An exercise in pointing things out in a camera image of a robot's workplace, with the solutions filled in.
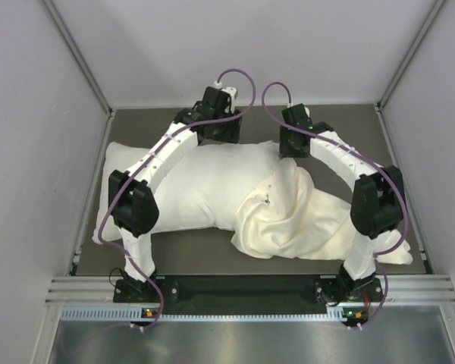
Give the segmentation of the cream pillowcase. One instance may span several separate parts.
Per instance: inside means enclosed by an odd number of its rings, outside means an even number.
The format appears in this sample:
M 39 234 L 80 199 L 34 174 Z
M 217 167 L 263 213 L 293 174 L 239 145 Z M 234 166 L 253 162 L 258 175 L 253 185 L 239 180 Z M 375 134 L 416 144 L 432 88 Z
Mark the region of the cream pillowcase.
M 356 238 L 350 204 L 315 188 L 291 158 L 245 198 L 233 229 L 232 244 L 257 259 L 345 260 Z

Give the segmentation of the white pillow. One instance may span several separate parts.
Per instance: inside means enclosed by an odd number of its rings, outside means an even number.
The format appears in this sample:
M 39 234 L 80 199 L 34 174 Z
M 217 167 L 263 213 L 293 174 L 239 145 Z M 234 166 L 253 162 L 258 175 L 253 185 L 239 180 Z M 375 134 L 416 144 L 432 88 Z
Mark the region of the white pillow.
M 237 210 L 279 161 L 278 144 L 271 140 L 197 146 L 159 184 L 152 232 L 233 230 Z

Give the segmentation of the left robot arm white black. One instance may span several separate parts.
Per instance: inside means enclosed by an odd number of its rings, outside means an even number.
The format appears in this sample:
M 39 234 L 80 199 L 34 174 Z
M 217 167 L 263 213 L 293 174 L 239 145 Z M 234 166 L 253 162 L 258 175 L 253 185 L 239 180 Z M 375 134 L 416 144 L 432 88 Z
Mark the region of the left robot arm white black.
M 139 300 L 152 299 L 157 283 L 151 255 L 151 231 L 159 219 L 155 191 L 173 167 L 203 140 L 236 143 L 242 112 L 236 108 L 237 88 L 215 82 L 192 108 L 177 113 L 159 141 L 126 171 L 108 178 L 108 210 L 118 228 L 126 260 L 117 288 Z

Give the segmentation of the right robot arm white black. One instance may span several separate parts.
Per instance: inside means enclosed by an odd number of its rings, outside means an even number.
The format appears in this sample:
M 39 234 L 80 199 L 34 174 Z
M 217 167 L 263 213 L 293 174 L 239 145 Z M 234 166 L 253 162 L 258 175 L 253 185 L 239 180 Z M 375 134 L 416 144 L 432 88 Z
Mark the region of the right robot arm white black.
M 375 279 L 376 256 L 384 240 L 407 220 L 403 176 L 395 166 L 383 168 L 346 144 L 325 122 L 312 122 L 309 109 L 290 105 L 282 112 L 280 154 L 312 156 L 327 165 L 352 192 L 350 220 L 356 229 L 353 245 L 336 276 L 336 290 L 320 297 L 336 306 L 369 291 Z

